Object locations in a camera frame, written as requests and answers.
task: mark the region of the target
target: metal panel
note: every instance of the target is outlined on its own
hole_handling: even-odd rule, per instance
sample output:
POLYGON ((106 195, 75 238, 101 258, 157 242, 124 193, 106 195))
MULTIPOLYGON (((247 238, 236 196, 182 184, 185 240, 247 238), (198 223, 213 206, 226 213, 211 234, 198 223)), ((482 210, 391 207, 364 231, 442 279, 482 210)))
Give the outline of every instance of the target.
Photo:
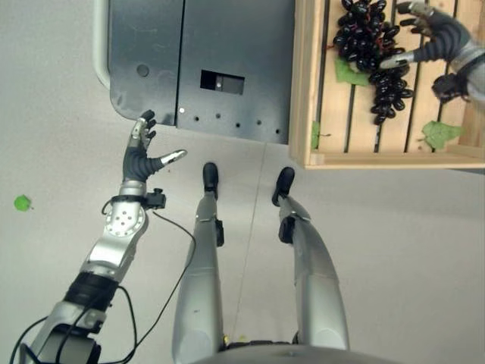
POLYGON ((287 143, 294 14, 294 0, 186 0, 177 127, 287 143))
POLYGON ((152 109, 174 124, 183 0, 110 2, 111 103, 125 118, 152 109))

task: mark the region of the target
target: green leaf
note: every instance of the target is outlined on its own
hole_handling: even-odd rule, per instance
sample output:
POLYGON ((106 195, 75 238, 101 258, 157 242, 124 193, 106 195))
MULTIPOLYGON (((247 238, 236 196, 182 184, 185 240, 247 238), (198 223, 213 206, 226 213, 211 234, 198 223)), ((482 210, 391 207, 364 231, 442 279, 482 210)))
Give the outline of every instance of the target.
POLYGON ((18 211, 27 211, 30 209, 30 200, 27 196, 18 196, 14 201, 15 208, 18 211))
POLYGON ((347 61, 341 57, 335 58, 335 74, 337 82, 347 82, 352 85, 368 86, 369 75, 362 72, 354 72, 347 61))
POLYGON ((318 142, 320 140, 320 123, 314 121, 311 125, 311 148, 318 148, 318 142))
POLYGON ((426 143, 435 149, 443 149, 446 142, 459 137, 462 134, 461 127, 452 127, 437 121, 430 121, 423 127, 426 143))

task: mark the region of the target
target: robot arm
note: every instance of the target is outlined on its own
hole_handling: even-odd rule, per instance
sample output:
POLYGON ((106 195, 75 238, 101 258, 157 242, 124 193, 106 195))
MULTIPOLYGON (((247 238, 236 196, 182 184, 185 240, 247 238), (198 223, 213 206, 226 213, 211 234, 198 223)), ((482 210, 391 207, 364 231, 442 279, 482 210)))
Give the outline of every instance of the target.
POLYGON ((403 2, 397 9, 400 14, 416 16, 402 21, 401 25, 414 26, 413 33, 429 36, 431 41, 414 51, 388 58, 380 64, 381 68, 444 59, 456 74, 441 76, 435 81, 436 97, 448 102, 457 96, 470 96, 485 107, 485 48, 457 20, 423 2, 403 2))
POLYGON ((89 334, 97 334, 106 319, 105 311, 135 256, 136 244, 148 227, 146 209, 164 207, 159 189, 146 192, 146 180, 165 165, 184 157, 177 150, 160 158, 147 158, 155 136, 153 111, 135 123, 124 156, 120 192, 111 199, 105 228, 64 299, 57 303, 30 349, 41 362, 97 363, 101 347, 89 334))

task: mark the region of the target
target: grape cluster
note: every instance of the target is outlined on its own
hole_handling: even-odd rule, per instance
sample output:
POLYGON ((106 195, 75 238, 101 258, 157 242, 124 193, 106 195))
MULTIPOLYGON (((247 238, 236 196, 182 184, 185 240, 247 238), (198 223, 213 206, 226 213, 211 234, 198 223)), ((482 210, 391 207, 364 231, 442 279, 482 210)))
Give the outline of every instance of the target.
POLYGON ((370 73, 369 81, 376 86, 376 98, 371 112, 377 114, 374 124, 381 125, 387 118, 395 118, 396 111, 404 110, 402 99, 413 96, 411 89, 406 89, 407 83, 402 79, 409 72, 409 66, 380 70, 380 62, 405 52, 404 48, 396 48, 394 37, 400 27, 386 22, 383 13, 387 6, 386 0, 342 0, 342 6, 347 10, 339 20, 339 31, 333 39, 333 44, 339 49, 339 56, 353 64, 361 72, 370 73))

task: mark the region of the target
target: screw hole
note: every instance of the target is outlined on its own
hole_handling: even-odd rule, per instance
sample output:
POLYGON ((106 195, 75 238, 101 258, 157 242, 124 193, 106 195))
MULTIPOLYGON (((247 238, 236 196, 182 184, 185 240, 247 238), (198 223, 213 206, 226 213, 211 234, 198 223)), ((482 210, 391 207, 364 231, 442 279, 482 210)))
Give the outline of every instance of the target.
POLYGON ((140 77, 147 77, 150 73, 150 69, 145 64, 140 64, 136 68, 136 72, 140 77))

